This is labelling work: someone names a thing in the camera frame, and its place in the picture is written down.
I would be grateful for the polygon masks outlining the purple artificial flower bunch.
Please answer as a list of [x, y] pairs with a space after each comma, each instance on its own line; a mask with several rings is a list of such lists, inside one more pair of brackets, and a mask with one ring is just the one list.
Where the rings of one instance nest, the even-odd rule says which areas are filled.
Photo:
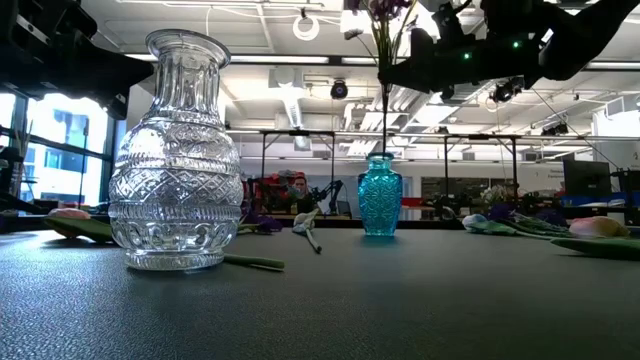
[[363, 14], [369, 20], [369, 27], [376, 52], [373, 52], [361, 39], [364, 29], [351, 26], [343, 33], [345, 40], [357, 39], [366, 49], [369, 57], [378, 69], [382, 100], [382, 141], [381, 152], [387, 151], [387, 115], [392, 84], [382, 79], [384, 71], [396, 64], [402, 38], [409, 25], [409, 18], [417, 0], [345, 0], [347, 11], [354, 17]]
[[550, 238], [571, 238], [566, 219], [553, 209], [544, 208], [535, 214], [521, 213], [511, 204], [493, 205], [488, 218], [517, 231]]
[[280, 232], [283, 225], [273, 217], [256, 213], [249, 201], [244, 201], [241, 205], [242, 217], [238, 225], [239, 233], [252, 232], [269, 235]]

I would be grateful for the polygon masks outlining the short ceiling light strip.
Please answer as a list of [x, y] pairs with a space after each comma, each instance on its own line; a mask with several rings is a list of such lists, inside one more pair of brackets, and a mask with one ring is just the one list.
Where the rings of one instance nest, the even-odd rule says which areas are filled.
[[640, 71], [640, 61], [592, 61], [588, 63], [585, 71]]

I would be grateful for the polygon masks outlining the pink yellow artificial tulip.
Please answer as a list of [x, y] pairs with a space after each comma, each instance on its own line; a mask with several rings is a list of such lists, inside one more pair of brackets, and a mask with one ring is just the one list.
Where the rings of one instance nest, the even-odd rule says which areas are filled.
[[632, 238], [631, 231], [612, 218], [574, 219], [569, 233], [570, 238], [554, 238], [550, 243], [591, 257], [640, 261], [640, 238]]

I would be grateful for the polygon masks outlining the blue background table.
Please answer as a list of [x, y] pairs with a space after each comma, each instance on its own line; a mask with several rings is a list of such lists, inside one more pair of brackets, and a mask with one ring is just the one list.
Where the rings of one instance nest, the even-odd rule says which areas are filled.
[[561, 203], [565, 207], [626, 207], [627, 194], [622, 192], [605, 196], [564, 195]]

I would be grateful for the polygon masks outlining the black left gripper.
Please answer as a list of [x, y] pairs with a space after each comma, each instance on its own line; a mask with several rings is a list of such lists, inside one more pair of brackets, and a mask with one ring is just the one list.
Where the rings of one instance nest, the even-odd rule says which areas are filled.
[[31, 98], [57, 92], [71, 98], [107, 100], [103, 104], [106, 113], [125, 120], [130, 87], [154, 74], [152, 63], [115, 56], [91, 42], [36, 49], [39, 54], [0, 43], [0, 89]]

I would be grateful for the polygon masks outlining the blue textured glass vase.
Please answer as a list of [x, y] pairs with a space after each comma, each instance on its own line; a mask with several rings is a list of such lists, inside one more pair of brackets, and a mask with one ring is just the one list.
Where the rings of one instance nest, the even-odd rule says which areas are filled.
[[394, 155], [370, 153], [358, 176], [358, 204], [367, 236], [392, 237], [402, 207], [403, 177], [392, 170]]

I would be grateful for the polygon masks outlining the black table frame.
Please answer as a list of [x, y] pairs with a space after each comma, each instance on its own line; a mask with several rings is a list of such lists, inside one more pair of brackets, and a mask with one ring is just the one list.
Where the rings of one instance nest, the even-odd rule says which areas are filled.
[[449, 195], [449, 157], [448, 154], [454, 147], [449, 146], [450, 139], [458, 140], [473, 140], [473, 141], [489, 141], [496, 140], [499, 145], [511, 153], [512, 159], [512, 189], [513, 199], [518, 202], [519, 198], [519, 183], [518, 183], [518, 169], [517, 169], [517, 142], [520, 135], [500, 135], [500, 134], [445, 134], [443, 136], [444, 146], [444, 177], [445, 177], [445, 194]]
[[261, 188], [265, 186], [264, 178], [265, 178], [265, 164], [266, 164], [266, 151], [267, 149], [280, 138], [281, 135], [287, 135], [289, 137], [317, 137], [321, 142], [325, 144], [325, 146], [331, 152], [331, 180], [330, 183], [334, 182], [335, 179], [335, 145], [336, 145], [336, 132], [328, 131], [328, 130], [304, 130], [304, 129], [289, 129], [289, 130], [260, 130], [259, 133], [262, 135], [261, 142], [261, 175], [259, 180], [259, 185]]

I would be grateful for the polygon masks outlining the white artificial tulip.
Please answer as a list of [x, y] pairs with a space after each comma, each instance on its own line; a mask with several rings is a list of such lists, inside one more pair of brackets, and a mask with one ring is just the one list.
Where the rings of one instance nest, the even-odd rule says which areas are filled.
[[488, 220], [481, 214], [468, 215], [462, 220], [463, 227], [469, 233], [496, 235], [496, 236], [524, 236], [543, 240], [556, 238], [556, 235], [541, 230], [528, 229], [515, 223], [504, 220]]

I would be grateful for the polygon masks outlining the person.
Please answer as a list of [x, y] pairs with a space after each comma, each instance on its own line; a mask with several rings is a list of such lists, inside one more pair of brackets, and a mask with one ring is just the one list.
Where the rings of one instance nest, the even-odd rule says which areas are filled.
[[288, 188], [288, 195], [297, 213], [310, 213], [317, 208], [317, 203], [311, 194], [304, 176], [297, 176]]

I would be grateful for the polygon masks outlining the black computer monitor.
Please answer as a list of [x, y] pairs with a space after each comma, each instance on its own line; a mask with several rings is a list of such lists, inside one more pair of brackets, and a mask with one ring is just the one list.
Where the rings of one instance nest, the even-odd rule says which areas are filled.
[[602, 197], [612, 192], [610, 168], [606, 162], [565, 160], [563, 171], [567, 195]]

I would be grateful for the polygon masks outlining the red storage shelf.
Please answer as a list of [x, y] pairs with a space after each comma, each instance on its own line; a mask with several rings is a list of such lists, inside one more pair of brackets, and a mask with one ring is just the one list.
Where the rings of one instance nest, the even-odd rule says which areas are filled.
[[293, 184], [297, 176], [302, 173], [293, 173], [291, 176], [273, 173], [264, 178], [265, 186], [259, 185], [260, 178], [248, 178], [243, 182], [245, 200], [251, 203], [258, 213], [296, 213], [293, 201], [288, 195], [288, 188]]

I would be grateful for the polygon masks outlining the long ceiling light strip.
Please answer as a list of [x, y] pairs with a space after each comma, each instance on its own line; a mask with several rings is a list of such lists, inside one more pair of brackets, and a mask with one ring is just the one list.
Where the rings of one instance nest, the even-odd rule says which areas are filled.
[[234, 65], [325, 65], [330, 63], [327, 56], [293, 56], [293, 55], [233, 55], [230, 60]]

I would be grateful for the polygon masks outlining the green stems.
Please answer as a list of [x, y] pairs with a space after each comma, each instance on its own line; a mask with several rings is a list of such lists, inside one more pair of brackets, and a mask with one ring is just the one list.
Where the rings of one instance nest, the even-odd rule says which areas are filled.
[[315, 217], [318, 213], [318, 209], [314, 209], [309, 213], [299, 213], [294, 218], [292, 232], [301, 236], [304, 236], [313, 250], [320, 254], [322, 252], [322, 246], [314, 239], [312, 230], [315, 225]]

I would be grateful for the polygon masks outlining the clear cut glass vase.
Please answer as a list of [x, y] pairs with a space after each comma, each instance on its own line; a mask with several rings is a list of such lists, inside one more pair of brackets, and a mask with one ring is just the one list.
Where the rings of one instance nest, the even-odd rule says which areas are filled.
[[204, 34], [146, 38], [157, 59], [149, 110], [119, 145], [109, 182], [112, 236], [127, 266], [172, 271], [221, 263], [244, 192], [238, 150], [218, 109], [228, 49]]

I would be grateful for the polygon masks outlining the white ceiling duct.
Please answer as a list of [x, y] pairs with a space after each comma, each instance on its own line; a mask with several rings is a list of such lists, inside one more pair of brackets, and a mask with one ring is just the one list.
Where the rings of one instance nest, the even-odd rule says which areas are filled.
[[289, 124], [302, 129], [302, 111], [299, 101], [305, 95], [303, 74], [299, 68], [279, 66], [269, 70], [268, 88], [282, 101]]

